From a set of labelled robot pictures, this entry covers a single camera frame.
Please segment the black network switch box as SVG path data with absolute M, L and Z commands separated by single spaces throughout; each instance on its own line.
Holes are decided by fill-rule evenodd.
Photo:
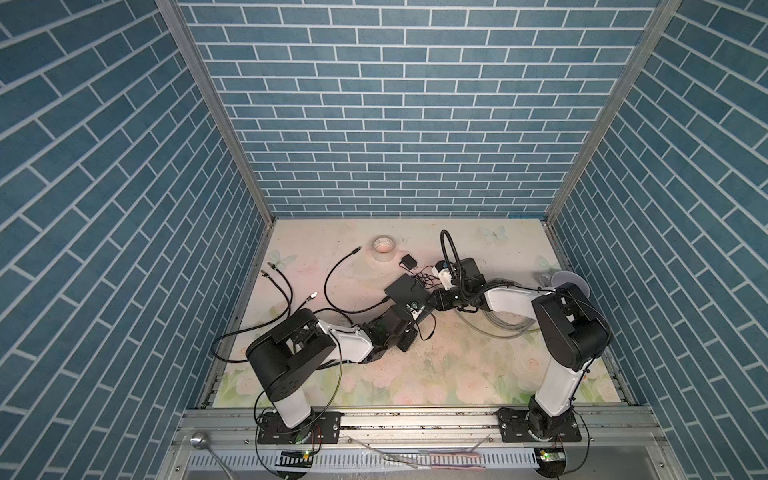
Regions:
M 429 301 L 430 292 L 414 277 L 403 274 L 384 289 L 385 295 L 402 308 L 420 310 Z

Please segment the black power adapter with cord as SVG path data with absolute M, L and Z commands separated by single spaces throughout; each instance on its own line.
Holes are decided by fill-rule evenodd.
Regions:
M 440 279 L 432 273 L 432 266 L 420 267 L 416 259 L 410 254 L 404 255 L 400 259 L 399 265 L 425 289 L 432 289 L 442 285 Z

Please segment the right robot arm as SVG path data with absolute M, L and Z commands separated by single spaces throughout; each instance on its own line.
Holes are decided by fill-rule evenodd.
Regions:
M 551 360 L 530 403 L 529 423 L 544 426 L 569 413 L 584 374 L 613 338 L 608 321 L 589 301 L 586 280 L 558 271 L 549 287 L 526 287 L 505 279 L 486 281 L 471 258 L 463 265 L 440 261 L 432 274 L 441 283 L 430 298 L 437 310 L 472 307 L 535 321 Z

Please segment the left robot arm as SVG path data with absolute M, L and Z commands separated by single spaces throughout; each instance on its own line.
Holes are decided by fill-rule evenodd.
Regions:
M 283 425 L 293 429 L 313 415 L 303 385 L 316 371 L 373 363 L 392 348 L 408 350 L 416 335 L 417 322 L 397 306 L 351 327 L 327 323 L 303 308 L 254 340 L 245 357 Z

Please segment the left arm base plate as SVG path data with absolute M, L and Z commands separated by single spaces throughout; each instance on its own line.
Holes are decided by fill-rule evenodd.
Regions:
M 294 427 L 287 427 L 275 411 L 263 413 L 257 422 L 257 442 L 267 445 L 337 444 L 342 414 L 325 411 L 311 415 Z

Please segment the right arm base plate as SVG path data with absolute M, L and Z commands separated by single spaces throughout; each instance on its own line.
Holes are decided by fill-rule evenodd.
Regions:
M 550 417 L 543 410 L 502 407 L 495 412 L 504 443 L 580 442 L 582 435 L 572 409 Z

